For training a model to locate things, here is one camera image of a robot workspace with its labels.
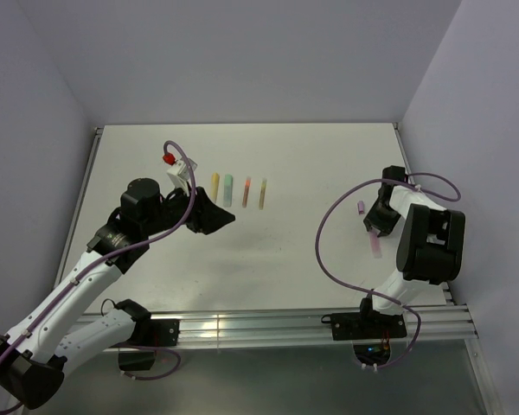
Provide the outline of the pink highlighter pen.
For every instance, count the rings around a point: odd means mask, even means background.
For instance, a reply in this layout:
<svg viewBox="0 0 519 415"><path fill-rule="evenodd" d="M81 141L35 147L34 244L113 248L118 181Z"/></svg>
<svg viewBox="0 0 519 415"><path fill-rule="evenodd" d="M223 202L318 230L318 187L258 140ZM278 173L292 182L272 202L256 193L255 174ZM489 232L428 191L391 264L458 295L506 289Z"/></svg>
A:
<svg viewBox="0 0 519 415"><path fill-rule="evenodd" d="M369 232L369 243L371 247L371 252L373 254L373 257L375 259L381 259L382 258L382 251L381 251L381 243L380 239L377 236L376 232Z"/></svg>

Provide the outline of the green highlighter pen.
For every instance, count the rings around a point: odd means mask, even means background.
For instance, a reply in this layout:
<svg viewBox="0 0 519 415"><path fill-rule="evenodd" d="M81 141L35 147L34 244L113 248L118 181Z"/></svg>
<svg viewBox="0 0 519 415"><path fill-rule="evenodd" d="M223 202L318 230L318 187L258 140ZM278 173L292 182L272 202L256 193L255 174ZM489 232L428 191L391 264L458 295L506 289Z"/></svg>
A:
<svg viewBox="0 0 519 415"><path fill-rule="evenodd" d="M230 174L224 175L223 181L223 207L230 208L233 203L234 177Z"/></svg>

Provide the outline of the yellow highlighter pen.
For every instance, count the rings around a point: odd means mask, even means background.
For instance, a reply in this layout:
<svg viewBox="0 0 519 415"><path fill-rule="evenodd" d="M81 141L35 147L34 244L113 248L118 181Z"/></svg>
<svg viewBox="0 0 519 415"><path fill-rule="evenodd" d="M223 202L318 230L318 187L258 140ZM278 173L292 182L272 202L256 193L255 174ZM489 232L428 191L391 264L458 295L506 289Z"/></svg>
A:
<svg viewBox="0 0 519 415"><path fill-rule="evenodd" d="M210 197L213 203L217 202L219 192L220 175L215 172L211 176Z"/></svg>

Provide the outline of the orange thin pen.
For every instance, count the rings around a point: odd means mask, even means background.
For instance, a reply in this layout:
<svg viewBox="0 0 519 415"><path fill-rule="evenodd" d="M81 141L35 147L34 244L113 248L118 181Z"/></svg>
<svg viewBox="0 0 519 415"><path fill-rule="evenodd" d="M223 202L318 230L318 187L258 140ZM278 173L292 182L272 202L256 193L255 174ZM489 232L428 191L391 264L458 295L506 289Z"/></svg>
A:
<svg viewBox="0 0 519 415"><path fill-rule="evenodd" d="M242 202L241 202L242 208L246 208L247 207L249 193L250 193L250 188L251 188L251 181L252 181L251 176L248 176L246 178L246 180L245 180L244 188L243 188L243 194L242 194Z"/></svg>

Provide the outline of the olive yellow pen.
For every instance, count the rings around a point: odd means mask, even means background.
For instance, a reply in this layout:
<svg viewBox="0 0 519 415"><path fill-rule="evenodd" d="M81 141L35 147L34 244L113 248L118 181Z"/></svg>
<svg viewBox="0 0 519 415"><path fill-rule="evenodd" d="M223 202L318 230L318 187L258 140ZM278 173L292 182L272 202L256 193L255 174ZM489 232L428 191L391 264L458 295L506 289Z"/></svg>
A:
<svg viewBox="0 0 519 415"><path fill-rule="evenodd" d="M266 185L267 185L267 179L263 178L260 184L260 191L259 191L259 210L263 210L265 206L265 198L266 198Z"/></svg>

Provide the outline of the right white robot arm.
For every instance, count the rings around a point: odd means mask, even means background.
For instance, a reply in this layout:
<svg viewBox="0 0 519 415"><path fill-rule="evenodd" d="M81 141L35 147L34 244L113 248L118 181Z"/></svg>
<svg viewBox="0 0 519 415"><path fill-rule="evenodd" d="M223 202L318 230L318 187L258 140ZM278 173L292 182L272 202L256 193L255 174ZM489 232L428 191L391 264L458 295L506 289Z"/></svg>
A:
<svg viewBox="0 0 519 415"><path fill-rule="evenodd" d="M377 336L387 318L403 313L422 291L454 280L460 271L465 214L446 209L408 182L406 169L386 167L377 199L363 220L369 233L385 237L405 221L396 251L396 268L368 298L371 308L356 318L359 331Z"/></svg>

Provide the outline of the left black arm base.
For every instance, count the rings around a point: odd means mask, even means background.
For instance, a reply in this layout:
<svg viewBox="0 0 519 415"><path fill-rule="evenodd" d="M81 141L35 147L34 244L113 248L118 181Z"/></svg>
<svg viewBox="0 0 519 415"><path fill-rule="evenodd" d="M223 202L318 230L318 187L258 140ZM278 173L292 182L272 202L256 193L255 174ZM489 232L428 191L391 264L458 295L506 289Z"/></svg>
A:
<svg viewBox="0 0 519 415"><path fill-rule="evenodd" d="M122 347L152 347L153 350L133 349L129 352L119 352L119 369L130 373L150 371L158 360L160 348L170 348L177 344L179 326L180 321L177 319L150 319L138 322L131 337L121 343Z"/></svg>

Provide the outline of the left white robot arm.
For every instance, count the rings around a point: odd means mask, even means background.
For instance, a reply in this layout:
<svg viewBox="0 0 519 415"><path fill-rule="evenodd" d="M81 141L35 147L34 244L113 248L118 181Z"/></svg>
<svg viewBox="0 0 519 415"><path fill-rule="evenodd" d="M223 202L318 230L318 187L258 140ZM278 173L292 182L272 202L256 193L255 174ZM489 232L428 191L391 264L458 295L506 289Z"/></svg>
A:
<svg viewBox="0 0 519 415"><path fill-rule="evenodd" d="M184 184L167 196L150 178L130 182L106 224L88 242L70 274L27 317L0 335L0 387L19 406L48 402L73 370L103 350L155 350L151 313L126 299L82 329L71 328L106 288L125 275L153 240L185 225L208 235L234 222L206 191Z"/></svg>

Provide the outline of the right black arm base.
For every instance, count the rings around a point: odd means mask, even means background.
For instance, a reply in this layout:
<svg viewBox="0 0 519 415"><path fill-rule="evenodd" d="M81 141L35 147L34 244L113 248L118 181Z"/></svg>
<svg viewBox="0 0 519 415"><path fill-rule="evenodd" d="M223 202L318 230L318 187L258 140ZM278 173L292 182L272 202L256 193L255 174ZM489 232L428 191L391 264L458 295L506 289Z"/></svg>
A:
<svg viewBox="0 0 519 415"><path fill-rule="evenodd" d="M362 312L326 314L321 323L330 326L335 342L360 342L354 345L354 353L362 364L380 366L391 357L390 341L407 337L402 316L368 316Z"/></svg>

